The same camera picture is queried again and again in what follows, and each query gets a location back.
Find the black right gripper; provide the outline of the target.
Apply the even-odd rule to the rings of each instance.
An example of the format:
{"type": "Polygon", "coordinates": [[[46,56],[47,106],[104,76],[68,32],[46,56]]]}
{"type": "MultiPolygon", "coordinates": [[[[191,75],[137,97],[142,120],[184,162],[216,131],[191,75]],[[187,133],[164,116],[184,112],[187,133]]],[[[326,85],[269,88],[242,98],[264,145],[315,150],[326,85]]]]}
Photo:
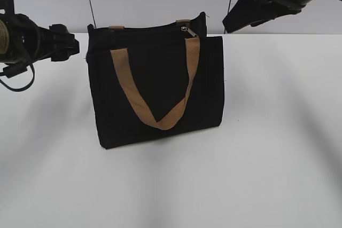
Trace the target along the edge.
{"type": "Polygon", "coordinates": [[[298,14],[302,5],[295,0],[238,0],[222,23],[227,33],[276,19],[280,14],[298,14]]]}

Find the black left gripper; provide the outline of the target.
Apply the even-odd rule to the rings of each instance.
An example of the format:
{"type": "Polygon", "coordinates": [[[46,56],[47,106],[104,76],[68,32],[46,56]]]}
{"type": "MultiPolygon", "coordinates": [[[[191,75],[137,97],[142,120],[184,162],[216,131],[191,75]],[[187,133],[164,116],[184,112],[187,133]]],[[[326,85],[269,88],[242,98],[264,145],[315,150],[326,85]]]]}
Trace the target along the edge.
{"type": "MultiPolygon", "coordinates": [[[[66,61],[80,53],[75,35],[62,24],[49,27],[53,32],[51,61],[66,61]]],[[[42,49],[42,36],[48,30],[23,14],[1,14],[1,63],[15,64],[36,60],[42,49]]]]}

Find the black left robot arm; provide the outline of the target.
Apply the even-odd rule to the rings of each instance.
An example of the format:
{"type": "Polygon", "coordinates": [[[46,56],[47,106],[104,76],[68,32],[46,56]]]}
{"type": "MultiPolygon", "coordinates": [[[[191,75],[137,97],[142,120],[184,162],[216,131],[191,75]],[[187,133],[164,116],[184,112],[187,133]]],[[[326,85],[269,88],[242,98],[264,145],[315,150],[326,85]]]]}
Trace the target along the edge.
{"type": "Polygon", "coordinates": [[[66,26],[40,27],[28,16],[15,13],[14,0],[1,0],[1,63],[59,62],[79,52],[79,42],[66,26]]]}

